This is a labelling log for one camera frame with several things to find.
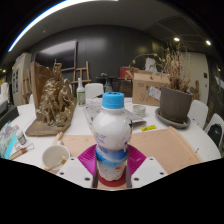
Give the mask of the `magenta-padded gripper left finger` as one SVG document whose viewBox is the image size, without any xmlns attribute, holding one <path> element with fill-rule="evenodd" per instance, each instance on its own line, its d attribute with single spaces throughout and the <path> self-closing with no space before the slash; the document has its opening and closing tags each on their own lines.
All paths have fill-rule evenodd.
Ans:
<svg viewBox="0 0 224 224">
<path fill-rule="evenodd" d="M 58 171 L 57 176 L 84 188 L 98 186 L 95 145 L 90 146 L 78 157 L 71 157 Z"/>
</svg>

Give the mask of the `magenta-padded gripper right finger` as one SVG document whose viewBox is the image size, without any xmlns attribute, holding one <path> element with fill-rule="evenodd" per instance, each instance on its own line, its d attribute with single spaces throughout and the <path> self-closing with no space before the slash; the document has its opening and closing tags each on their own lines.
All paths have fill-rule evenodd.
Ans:
<svg viewBox="0 0 224 224">
<path fill-rule="evenodd" d="M 146 157 L 134 146 L 129 146 L 127 158 L 127 187 L 140 188 L 167 176 L 154 157 Z"/>
</svg>

